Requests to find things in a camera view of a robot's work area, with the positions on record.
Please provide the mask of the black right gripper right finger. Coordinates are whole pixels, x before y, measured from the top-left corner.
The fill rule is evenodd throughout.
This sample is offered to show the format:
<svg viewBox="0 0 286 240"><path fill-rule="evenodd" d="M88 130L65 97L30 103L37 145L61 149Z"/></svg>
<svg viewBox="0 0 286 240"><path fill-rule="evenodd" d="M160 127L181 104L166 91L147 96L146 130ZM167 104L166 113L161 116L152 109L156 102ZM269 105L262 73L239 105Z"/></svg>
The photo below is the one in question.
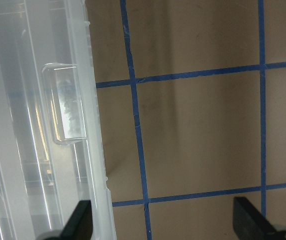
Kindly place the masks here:
<svg viewBox="0 0 286 240"><path fill-rule="evenodd" d="M239 240L282 239L282 233L242 196L233 198L233 230Z"/></svg>

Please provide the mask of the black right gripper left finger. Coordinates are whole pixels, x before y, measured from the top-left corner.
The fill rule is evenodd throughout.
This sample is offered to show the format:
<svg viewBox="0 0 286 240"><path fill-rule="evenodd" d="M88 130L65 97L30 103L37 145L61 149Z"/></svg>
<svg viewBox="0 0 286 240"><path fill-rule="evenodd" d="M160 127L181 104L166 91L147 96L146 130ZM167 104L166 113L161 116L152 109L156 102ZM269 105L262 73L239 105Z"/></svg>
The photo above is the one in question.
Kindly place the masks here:
<svg viewBox="0 0 286 240"><path fill-rule="evenodd" d="M93 236L93 213L90 200L80 200L60 233L59 240L90 240Z"/></svg>

